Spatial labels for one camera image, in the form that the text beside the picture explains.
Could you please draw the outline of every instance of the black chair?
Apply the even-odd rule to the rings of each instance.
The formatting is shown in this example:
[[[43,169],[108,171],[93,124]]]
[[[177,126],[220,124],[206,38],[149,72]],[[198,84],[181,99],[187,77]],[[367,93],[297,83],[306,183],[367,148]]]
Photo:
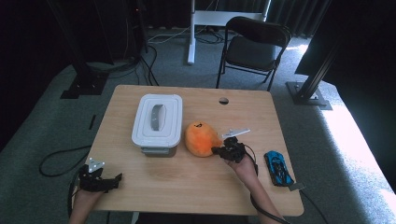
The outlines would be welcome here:
[[[231,31],[237,35],[229,44]],[[271,77],[267,91],[271,90],[280,58],[291,40],[289,29],[279,24],[234,17],[227,22],[224,37],[216,89],[225,67],[229,67],[263,75],[263,83]]]

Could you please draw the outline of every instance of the wooden table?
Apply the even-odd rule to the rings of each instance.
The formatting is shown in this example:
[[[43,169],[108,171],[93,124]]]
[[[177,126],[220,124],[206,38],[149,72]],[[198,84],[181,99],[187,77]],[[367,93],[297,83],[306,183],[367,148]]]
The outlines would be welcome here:
[[[239,142],[256,153],[259,179],[283,216],[299,216],[304,208],[299,192],[272,185],[263,154],[283,154],[295,180],[272,96],[267,91],[178,87],[118,86],[93,142],[89,157],[105,161],[103,178],[123,173],[118,189],[105,194],[97,210],[257,215],[249,192],[219,156],[198,158],[184,144],[184,134],[172,158],[144,155],[131,139],[140,98],[147,93],[178,94],[183,99],[182,131],[196,120],[209,123],[221,136],[230,129],[249,128]],[[219,98],[226,97],[227,105]]]

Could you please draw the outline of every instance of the white plastic container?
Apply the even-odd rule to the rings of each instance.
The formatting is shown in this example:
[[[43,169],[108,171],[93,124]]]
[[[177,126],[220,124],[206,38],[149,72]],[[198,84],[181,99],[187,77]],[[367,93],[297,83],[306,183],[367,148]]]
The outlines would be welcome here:
[[[173,157],[180,142],[183,101],[175,94],[147,94],[137,108],[132,141],[147,156]]]

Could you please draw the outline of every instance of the forearm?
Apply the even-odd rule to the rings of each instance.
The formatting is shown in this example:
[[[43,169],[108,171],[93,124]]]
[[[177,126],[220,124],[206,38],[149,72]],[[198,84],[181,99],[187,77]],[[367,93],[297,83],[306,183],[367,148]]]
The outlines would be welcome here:
[[[69,224],[83,224],[90,215],[91,210],[96,202],[102,196],[103,192],[88,192],[80,190],[73,203],[73,212],[69,218]]]
[[[250,191],[251,196],[253,197],[254,201],[256,204],[264,211],[284,219],[280,213],[277,211],[276,207],[272,203],[270,197],[268,196],[267,192],[265,191],[264,187],[262,186],[262,183],[258,178],[256,178],[254,181],[251,181],[248,185],[246,185],[247,189]],[[279,223],[272,218],[262,214],[261,212],[258,211],[258,217],[260,219],[261,224],[267,224],[267,223]]]

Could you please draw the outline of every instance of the black cable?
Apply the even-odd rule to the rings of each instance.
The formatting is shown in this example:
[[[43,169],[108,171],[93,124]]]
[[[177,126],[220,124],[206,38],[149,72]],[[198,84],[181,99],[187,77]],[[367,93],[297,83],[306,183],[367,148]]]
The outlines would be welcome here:
[[[302,189],[300,189],[300,192],[305,196],[305,198],[311,202],[314,207],[317,209],[317,211],[319,212],[320,216],[323,218],[324,222],[329,224],[329,222],[327,221],[326,217],[323,215],[323,213],[320,211],[320,209],[318,208],[318,206],[314,203],[314,201],[312,201],[304,192]]]
[[[134,68],[133,68],[131,71],[129,71],[128,73],[119,75],[119,76],[117,76],[117,77],[116,77],[116,76],[109,76],[108,79],[116,79],[116,78],[126,77],[126,76],[131,75],[133,72],[137,73],[136,70],[137,70],[137,67],[138,67],[139,64],[141,64],[141,61],[139,61],[139,63],[137,63],[137,65],[136,65],[136,67],[134,67]]]
[[[196,36],[195,39],[198,42],[205,43],[205,44],[220,44],[220,43],[224,43],[224,37],[221,34],[215,33],[213,31],[209,31],[207,34],[201,34],[201,35],[212,35],[212,36],[214,36],[216,38],[216,40],[215,41],[210,41],[210,40],[206,40],[206,39],[203,39],[201,37]]]
[[[134,74],[136,75],[136,78],[137,78],[137,85],[140,85],[140,78],[139,78],[139,74],[137,74],[137,70],[134,70]]]
[[[69,192],[67,194],[67,214],[69,215],[69,217],[71,217],[72,211],[73,211],[73,205],[72,205],[73,196],[76,194],[76,193],[73,193],[73,191],[75,188],[75,183],[76,183],[76,179],[78,177],[78,173],[79,173],[79,169],[73,175],[72,181],[70,182],[70,185],[69,185]]]
[[[154,81],[155,81],[155,84],[157,86],[160,86],[160,84],[158,84],[158,81],[157,81],[157,79],[154,76],[154,73],[152,72],[152,66],[154,65],[155,61],[157,60],[157,54],[158,53],[157,53],[157,50],[154,47],[152,47],[152,46],[148,46],[148,47],[154,50],[154,59],[152,60],[151,65],[149,65],[144,58],[142,58],[143,63],[148,68],[148,82],[150,83],[151,86],[153,86],[153,84],[151,82],[151,77],[152,77],[154,79]]]
[[[46,157],[44,157],[44,159],[40,162],[40,165],[38,166],[38,172],[46,177],[56,177],[56,176],[61,176],[61,175],[65,175],[67,173],[69,173],[71,170],[73,170],[74,168],[76,168],[78,166],[78,164],[83,161],[85,158],[87,158],[88,154],[90,153],[89,151],[84,154],[83,157],[81,157],[81,159],[78,160],[78,162],[76,162],[72,167],[70,167],[69,169],[59,173],[59,174],[55,174],[55,175],[50,175],[50,174],[46,174],[43,171],[43,164],[52,156],[56,155],[56,154],[60,154],[60,153],[66,153],[66,152],[72,152],[72,151],[77,151],[77,150],[82,150],[83,148],[86,147],[91,147],[91,146],[85,146],[85,147],[77,147],[77,148],[72,148],[72,149],[66,149],[66,150],[60,150],[60,151],[56,151],[56,152],[52,152],[49,155],[47,155]]]
[[[110,212],[107,212],[106,224],[110,223]]]
[[[175,35],[155,35],[155,36],[148,36],[149,40],[155,40],[155,39],[165,39],[163,42],[149,42],[151,44],[161,44],[164,43],[170,39],[187,39],[190,38],[190,35],[183,35],[182,33],[175,34]]]
[[[275,220],[275,221],[277,221],[277,222],[279,222],[279,223],[282,223],[282,224],[290,224],[290,223],[289,223],[288,221],[286,221],[285,219],[282,219],[282,218],[280,218],[280,217],[274,216],[274,215],[272,215],[271,213],[269,213],[269,212],[267,212],[267,211],[261,209],[261,208],[259,207],[259,205],[256,203],[256,201],[254,201],[254,199],[253,199],[253,197],[251,196],[251,194],[250,194],[250,201],[251,201],[251,203],[253,204],[253,206],[257,209],[257,211],[259,211],[259,212],[262,213],[263,215],[265,215],[265,216],[267,216],[267,217],[269,217],[269,218],[271,218],[271,219],[273,219],[273,220]]]
[[[125,72],[131,69],[134,69],[137,67],[139,62],[136,61],[136,59],[129,59],[129,62],[126,64],[122,64],[122,65],[118,65],[115,67],[111,67],[111,68],[99,68],[99,67],[95,67],[92,65],[89,65],[89,67],[91,68],[91,70],[93,72],[97,72],[97,73],[115,73],[115,72]]]
[[[148,85],[148,84],[149,84],[149,81],[148,81],[148,78],[146,77],[146,72],[148,72],[149,69],[148,69],[146,66],[144,66],[144,65],[142,65],[142,68],[143,68],[143,78],[144,78],[145,81],[146,81],[146,85]]]
[[[247,153],[247,155],[248,155],[248,156],[250,157],[250,159],[253,161],[254,169],[256,170],[256,175],[258,175],[258,174],[259,174],[259,167],[258,167],[258,165],[257,165],[257,163],[256,163],[256,154],[254,153],[254,151],[253,151],[253,149],[252,149],[251,147],[249,147],[249,146],[247,146],[247,145],[245,145],[245,144],[244,144],[244,146],[245,146],[245,147],[248,147],[248,148],[252,151],[252,153],[253,153],[254,159],[250,156],[250,154]],[[275,221],[277,221],[277,222],[279,222],[279,223],[282,223],[282,224],[290,224],[290,223],[289,223],[288,221],[286,221],[285,219],[282,219],[282,218],[280,218],[280,217],[274,216],[274,215],[272,215],[271,213],[269,213],[269,212],[263,210],[262,208],[260,208],[260,206],[256,203],[256,201],[254,201],[253,196],[252,196],[251,194],[250,194],[250,201],[251,201],[251,203],[253,204],[254,208],[256,208],[256,210],[259,211],[261,214],[263,214],[263,215],[265,215],[265,216],[267,216],[267,217],[269,217],[269,218],[271,218],[271,219],[273,219],[273,220],[275,220]]]

